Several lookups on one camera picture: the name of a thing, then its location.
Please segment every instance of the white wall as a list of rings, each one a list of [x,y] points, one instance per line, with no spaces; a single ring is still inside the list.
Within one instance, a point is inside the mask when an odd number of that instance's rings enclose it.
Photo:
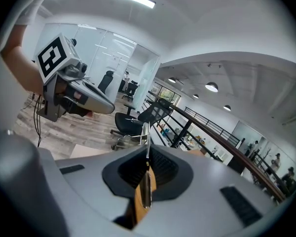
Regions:
[[[192,55],[241,51],[296,63],[296,24],[278,0],[251,0],[210,11],[177,35],[162,63]]]
[[[22,51],[30,60],[34,60],[35,47],[44,25],[45,19],[37,14],[34,23],[26,27],[22,40]]]
[[[211,106],[200,101],[199,99],[189,100],[186,97],[182,97],[182,100],[179,101],[177,106],[182,110],[185,110],[186,107],[192,109],[193,111],[219,125],[229,133],[233,132],[239,121],[238,118],[236,118],[234,115],[231,115],[224,109]]]
[[[114,20],[108,17],[68,13],[54,15],[48,18],[47,22],[86,24],[125,36],[158,55],[164,55],[169,51],[165,43],[150,35],[148,32],[127,22]]]
[[[234,131],[232,132],[232,135],[236,136],[239,140],[245,138],[245,145],[249,145],[251,143],[254,144],[256,140],[259,142],[262,137],[259,133],[257,133],[247,125],[243,124],[242,122],[239,122],[237,124]]]
[[[237,98],[229,98],[228,103],[226,103],[224,96],[219,93],[213,98],[212,92],[206,92],[202,96],[202,101],[205,103],[210,102],[214,107],[221,109],[224,104],[229,104],[232,107],[231,114],[237,117],[242,123],[252,127],[268,141],[274,143],[296,163],[295,138],[264,110],[252,105],[250,102],[240,102]]]

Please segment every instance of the wooden handrail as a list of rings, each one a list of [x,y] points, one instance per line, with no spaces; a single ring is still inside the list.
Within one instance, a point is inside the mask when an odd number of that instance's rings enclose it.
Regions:
[[[153,95],[156,98],[160,98],[158,95],[148,91],[149,94]],[[231,145],[228,141],[220,137],[217,133],[215,133],[212,129],[206,127],[198,120],[196,120],[191,115],[187,114],[182,109],[176,107],[171,104],[171,108],[173,108],[176,112],[181,114],[186,119],[192,121],[197,127],[206,132],[209,136],[211,136],[214,140],[216,140],[219,144],[221,144],[228,152],[230,152],[237,161],[241,162],[259,181],[262,183],[267,190],[275,197],[276,200],[282,202],[285,199],[284,194],[272,183],[272,181],[266,177],[262,171],[255,165],[253,162],[249,160],[244,154],[242,154],[238,149],[236,149],[233,145]]]
[[[287,187],[285,186],[284,182],[282,181],[281,178],[279,178],[279,176],[275,173],[275,171],[266,163],[266,161],[261,157],[259,156],[258,154],[256,155],[258,156],[261,161],[266,165],[266,168],[269,169],[271,171],[271,173],[273,174],[273,176],[275,177],[276,179],[276,182],[280,185],[280,187],[282,188],[282,190],[284,191],[285,195],[289,196],[291,193],[290,191],[287,189]]]

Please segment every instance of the glass wall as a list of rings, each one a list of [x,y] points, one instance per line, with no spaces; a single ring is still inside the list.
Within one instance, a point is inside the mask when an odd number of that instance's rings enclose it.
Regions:
[[[56,35],[62,33],[67,38],[75,38],[75,49],[81,60],[87,64],[86,75],[96,86],[107,71],[113,71],[113,79],[108,84],[105,95],[115,102],[117,91],[134,52],[136,43],[123,36],[86,25],[46,24],[36,46],[38,53]]]
[[[152,93],[158,95],[159,97],[162,97],[165,100],[169,101],[173,105],[177,105],[177,103],[181,97],[177,93],[169,90],[168,88],[166,88],[156,82],[153,83],[150,91]],[[148,94],[148,97],[150,97],[153,101],[155,100],[155,97],[151,94]]]
[[[147,95],[147,91],[150,85],[149,80],[152,79],[151,76],[153,75],[153,72],[156,69],[156,63],[158,59],[159,59],[159,56],[155,55],[155,57],[150,59],[143,66],[143,70],[141,71],[141,74],[139,76],[141,80],[139,82],[138,89],[136,90],[134,99],[133,99],[133,105],[136,107],[137,110],[140,110],[141,107],[139,103],[142,103],[142,101],[145,99]]]

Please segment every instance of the black vent slot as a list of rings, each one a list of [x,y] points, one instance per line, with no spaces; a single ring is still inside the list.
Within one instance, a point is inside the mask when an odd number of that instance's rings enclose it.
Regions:
[[[151,150],[151,168],[156,178],[157,187],[172,181],[179,171],[179,166],[156,150]]]
[[[221,193],[244,226],[247,227],[262,217],[261,214],[235,187],[222,188]]]
[[[74,165],[74,166],[70,166],[70,167],[60,168],[59,170],[63,175],[65,175],[65,174],[76,172],[76,171],[82,170],[82,169],[84,169],[84,167],[81,164],[78,164],[78,165]]]
[[[142,180],[146,169],[146,151],[143,151],[121,164],[118,174],[135,189]]]

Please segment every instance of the person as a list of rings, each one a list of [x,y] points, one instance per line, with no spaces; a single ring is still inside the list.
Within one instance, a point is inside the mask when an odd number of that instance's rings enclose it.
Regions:
[[[38,71],[38,67],[31,60],[27,59],[22,52],[22,40],[26,27],[32,24],[35,20],[37,11],[44,0],[33,0],[31,4],[26,7],[19,18],[17,19],[4,48],[0,54],[5,64],[12,72],[17,81],[22,87],[30,92],[38,95],[43,95],[43,81]],[[71,39],[73,45],[76,45],[76,40]],[[60,81],[56,84],[56,94],[65,92],[67,84]],[[81,97],[77,91],[75,97]]]
[[[124,80],[125,80],[125,81],[127,81],[127,79],[128,79],[128,75],[129,75],[129,73],[128,73],[128,71],[126,71],[125,74],[124,74]]]
[[[292,191],[292,187],[294,185],[294,176],[295,176],[295,173],[294,173],[294,168],[293,167],[290,167],[288,168],[288,173],[286,173],[281,179],[282,181],[284,182],[286,188],[291,192]],[[284,190],[282,189],[282,187],[277,184],[277,187],[283,192]]]
[[[274,172],[276,172],[279,169],[280,165],[281,165],[280,156],[281,156],[280,153],[276,154],[276,159],[271,161],[272,164],[271,164],[270,168]],[[272,174],[270,168],[268,168],[267,171],[266,171],[269,175]]]
[[[249,154],[248,154],[248,158],[250,158],[252,156],[252,153],[254,151],[256,151],[257,147],[258,147],[259,142],[256,140],[254,144],[251,144],[248,148],[249,150]]]
[[[124,84],[124,87],[122,88],[122,92],[125,92],[126,89],[128,88],[128,81],[129,81],[128,75],[129,75],[129,73],[128,73],[128,71],[126,71],[124,74],[124,78],[123,78],[125,81],[125,84]]]
[[[286,173],[281,179],[285,183],[287,189],[290,189],[293,183],[295,173],[294,173],[294,168],[290,167],[288,168],[288,173]]]

